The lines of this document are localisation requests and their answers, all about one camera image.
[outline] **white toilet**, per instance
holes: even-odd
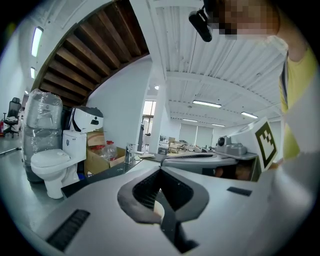
[[[64,130],[62,150],[51,149],[31,157],[32,171],[44,180],[49,197],[63,197],[61,188],[79,181],[77,165],[86,159],[87,134]]]

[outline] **toilet seat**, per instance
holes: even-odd
[[[45,175],[61,171],[79,160],[70,158],[62,149],[50,149],[38,152],[31,157],[31,167],[35,174]]]

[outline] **gray floor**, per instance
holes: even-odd
[[[21,147],[21,139],[22,134],[0,137],[0,153]],[[44,183],[32,184],[27,180],[21,150],[0,156],[0,195],[12,218],[33,231],[63,201],[48,197]]]

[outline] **plastic wrap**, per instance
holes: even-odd
[[[49,92],[33,90],[25,107],[22,133],[23,164],[30,182],[41,182],[31,169],[31,157],[38,152],[62,148],[61,99]]]

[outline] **plastic bottle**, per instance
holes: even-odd
[[[113,161],[117,158],[117,147],[112,140],[106,141],[106,146],[104,147],[103,151],[109,156],[110,161]]]

